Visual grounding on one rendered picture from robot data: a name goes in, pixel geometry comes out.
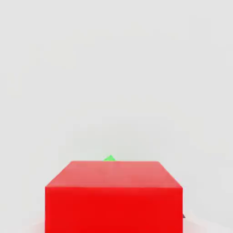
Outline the small red cube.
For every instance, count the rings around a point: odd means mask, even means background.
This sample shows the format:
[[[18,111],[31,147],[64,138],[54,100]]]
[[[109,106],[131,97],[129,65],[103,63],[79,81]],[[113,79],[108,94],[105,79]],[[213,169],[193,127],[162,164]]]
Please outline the small red cube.
[[[45,233],[183,233],[182,203],[159,162],[72,161],[45,187]]]

